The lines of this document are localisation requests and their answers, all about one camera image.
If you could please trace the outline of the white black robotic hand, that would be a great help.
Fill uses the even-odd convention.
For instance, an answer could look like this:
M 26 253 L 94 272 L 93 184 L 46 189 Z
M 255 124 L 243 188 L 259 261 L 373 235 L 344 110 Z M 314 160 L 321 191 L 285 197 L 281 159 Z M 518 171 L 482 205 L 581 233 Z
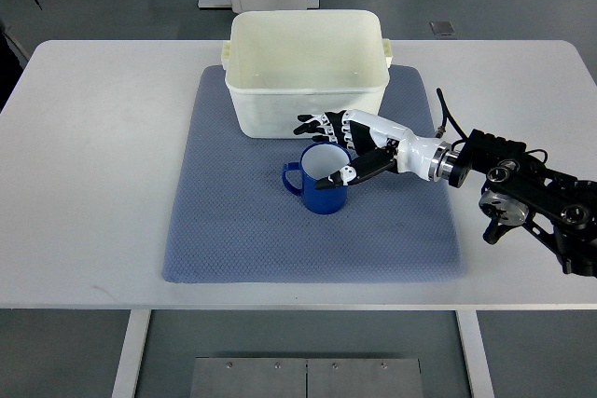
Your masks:
M 449 152 L 438 138 L 416 135 L 387 118 L 361 110 L 299 115 L 294 134 L 309 134 L 315 142 L 329 142 L 356 153 L 347 166 L 319 181 L 330 188 L 360 184 L 382 172 L 411 172 L 425 181 L 437 181 Z

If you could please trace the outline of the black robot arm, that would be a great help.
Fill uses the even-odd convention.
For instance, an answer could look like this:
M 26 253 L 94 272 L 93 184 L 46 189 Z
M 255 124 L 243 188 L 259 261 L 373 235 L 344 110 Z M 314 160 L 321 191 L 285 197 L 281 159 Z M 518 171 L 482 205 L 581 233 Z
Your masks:
M 467 175 L 485 176 L 479 208 L 490 223 L 483 233 L 489 244 L 497 243 L 508 231 L 521 227 L 546 246 L 565 274 L 596 275 L 596 183 L 554 171 L 546 166 L 543 149 L 529 150 L 526 144 L 472 130 L 466 135 L 448 109 L 441 89 L 437 96 L 442 109 L 443 135 L 452 124 L 460 139 L 442 156 L 437 168 L 441 178 L 453 187 Z

